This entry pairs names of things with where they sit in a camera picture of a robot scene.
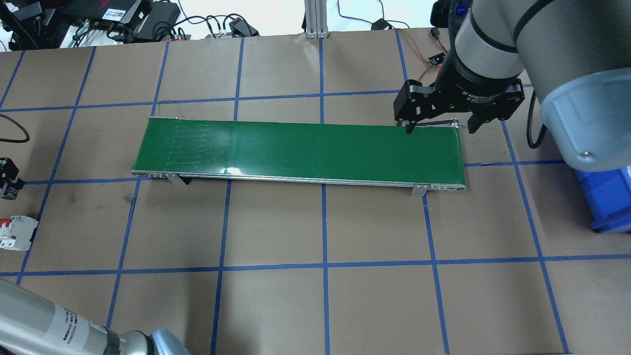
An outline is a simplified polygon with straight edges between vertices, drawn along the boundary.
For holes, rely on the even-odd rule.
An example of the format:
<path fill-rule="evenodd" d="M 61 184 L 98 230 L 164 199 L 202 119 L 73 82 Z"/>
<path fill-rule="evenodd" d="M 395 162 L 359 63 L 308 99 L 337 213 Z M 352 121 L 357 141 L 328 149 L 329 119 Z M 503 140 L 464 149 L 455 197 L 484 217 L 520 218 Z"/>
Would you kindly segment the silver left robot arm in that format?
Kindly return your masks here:
<path fill-rule="evenodd" d="M 406 126 L 151 117 L 132 173 L 191 179 L 466 189 L 457 119 Z M 117 333 L 25 288 L 1 282 L 1 353 L 186 355 L 167 329 Z"/>

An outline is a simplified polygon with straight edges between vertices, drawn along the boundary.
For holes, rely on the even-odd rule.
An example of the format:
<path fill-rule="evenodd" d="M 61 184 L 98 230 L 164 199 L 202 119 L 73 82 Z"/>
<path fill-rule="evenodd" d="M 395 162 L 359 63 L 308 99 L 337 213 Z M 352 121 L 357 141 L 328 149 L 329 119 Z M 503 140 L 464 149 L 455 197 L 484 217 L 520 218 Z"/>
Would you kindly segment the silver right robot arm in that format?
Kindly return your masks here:
<path fill-rule="evenodd" d="M 470 133 L 509 119 L 526 72 L 545 131 L 584 172 L 630 164 L 628 0 L 438 0 L 432 23 L 450 45 L 434 82 L 403 84 L 393 103 L 411 133 L 448 112 L 470 112 Z"/>

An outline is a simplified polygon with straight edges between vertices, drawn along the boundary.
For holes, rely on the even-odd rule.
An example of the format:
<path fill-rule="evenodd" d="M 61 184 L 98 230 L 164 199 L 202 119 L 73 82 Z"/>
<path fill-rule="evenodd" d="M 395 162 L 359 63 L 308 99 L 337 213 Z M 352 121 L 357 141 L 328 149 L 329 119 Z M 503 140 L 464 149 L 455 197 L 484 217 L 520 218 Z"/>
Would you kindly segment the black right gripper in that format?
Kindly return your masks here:
<path fill-rule="evenodd" d="M 522 81 L 517 77 L 487 78 L 470 70 L 457 52 L 446 55 L 445 61 L 430 85 L 408 79 L 393 102 L 396 122 L 406 122 L 406 134 L 416 124 L 447 113 L 470 112 L 469 134 L 494 119 L 509 119 L 525 101 Z"/>

